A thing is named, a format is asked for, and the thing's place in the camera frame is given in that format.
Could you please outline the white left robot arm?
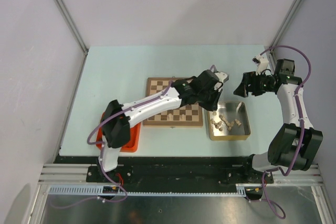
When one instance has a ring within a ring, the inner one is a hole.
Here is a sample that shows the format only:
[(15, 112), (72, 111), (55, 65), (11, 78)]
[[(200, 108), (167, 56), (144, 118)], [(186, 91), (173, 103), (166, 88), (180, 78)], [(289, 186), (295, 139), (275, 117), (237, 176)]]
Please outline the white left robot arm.
[(132, 127), (168, 110), (198, 104), (207, 111), (215, 111), (227, 73), (204, 70), (199, 76), (172, 81), (156, 94), (141, 100), (121, 104), (111, 101), (98, 128), (102, 133), (98, 176), (105, 182), (115, 178), (121, 147), (129, 142)]

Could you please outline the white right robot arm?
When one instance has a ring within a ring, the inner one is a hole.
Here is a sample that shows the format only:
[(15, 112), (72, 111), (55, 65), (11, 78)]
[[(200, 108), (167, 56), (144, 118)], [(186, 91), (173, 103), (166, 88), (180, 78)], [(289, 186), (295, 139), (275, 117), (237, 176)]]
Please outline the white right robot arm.
[(311, 124), (303, 101), (303, 81), (295, 76), (295, 62), (277, 61), (274, 72), (266, 74), (268, 60), (261, 55), (253, 58), (256, 71), (245, 72), (234, 95), (246, 98), (266, 92), (275, 93), (282, 111), (283, 125), (271, 141), (268, 151), (253, 154), (251, 164), (242, 169), (243, 179), (254, 183), (261, 172), (286, 167), (306, 171), (310, 168), (322, 143), (323, 134)]

